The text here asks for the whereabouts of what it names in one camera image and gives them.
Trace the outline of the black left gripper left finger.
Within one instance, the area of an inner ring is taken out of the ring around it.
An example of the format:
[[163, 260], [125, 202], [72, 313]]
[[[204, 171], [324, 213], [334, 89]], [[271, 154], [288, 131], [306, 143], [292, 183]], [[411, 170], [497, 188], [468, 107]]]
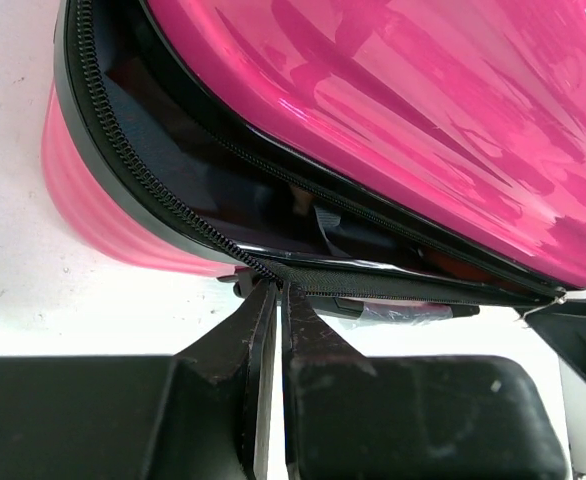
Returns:
[[172, 356], [0, 357], [0, 479], [263, 479], [277, 289]]

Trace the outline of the pink and teal suitcase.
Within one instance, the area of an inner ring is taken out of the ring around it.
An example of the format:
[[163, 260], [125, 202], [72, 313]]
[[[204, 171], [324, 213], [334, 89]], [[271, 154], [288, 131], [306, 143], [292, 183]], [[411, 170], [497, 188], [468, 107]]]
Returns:
[[136, 266], [586, 299], [586, 1], [64, 1], [42, 155], [68, 224]]

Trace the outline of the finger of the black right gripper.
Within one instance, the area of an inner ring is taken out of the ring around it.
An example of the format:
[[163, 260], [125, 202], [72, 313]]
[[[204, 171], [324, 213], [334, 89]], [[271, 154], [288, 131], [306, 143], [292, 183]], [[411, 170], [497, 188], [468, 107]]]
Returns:
[[[532, 308], [555, 296], [526, 296], [515, 310]], [[586, 383], [586, 299], [573, 298], [532, 314], [524, 321]]]

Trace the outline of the silver zipper pull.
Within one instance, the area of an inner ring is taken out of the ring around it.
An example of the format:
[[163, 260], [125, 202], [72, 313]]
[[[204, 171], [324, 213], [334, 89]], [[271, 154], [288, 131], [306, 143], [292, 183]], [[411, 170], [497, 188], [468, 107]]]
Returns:
[[562, 305], [566, 301], [567, 301], [567, 291], [564, 289], [559, 289], [557, 294], [555, 295], [555, 297], [551, 301], [544, 303], [544, 304], [540, 304], [540, 305], [532, 307], [532, 308], [520, 310], [518, 320], [525, 321], [526, 318], [532, 314], [535, 314], [537, 312], [548, 309], [554, 305]]

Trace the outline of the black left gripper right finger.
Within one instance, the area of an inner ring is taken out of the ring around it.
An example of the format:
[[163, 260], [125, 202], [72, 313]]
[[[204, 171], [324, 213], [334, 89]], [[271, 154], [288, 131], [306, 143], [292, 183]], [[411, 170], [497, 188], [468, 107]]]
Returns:
[[282, 291], [293, 479], [564, 479], [562, 445], [525, 370], [498, 356], [367, 357]]

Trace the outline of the orange patterned towel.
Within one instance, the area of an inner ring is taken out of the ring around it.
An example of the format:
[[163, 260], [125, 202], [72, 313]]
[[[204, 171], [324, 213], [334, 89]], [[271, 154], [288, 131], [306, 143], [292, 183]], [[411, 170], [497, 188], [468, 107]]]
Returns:
[[473, 282], [488, 282], [491, 279], [488, 272], [438, 250], [424, 247], [421, 255], [427, 263], [457, 279]]

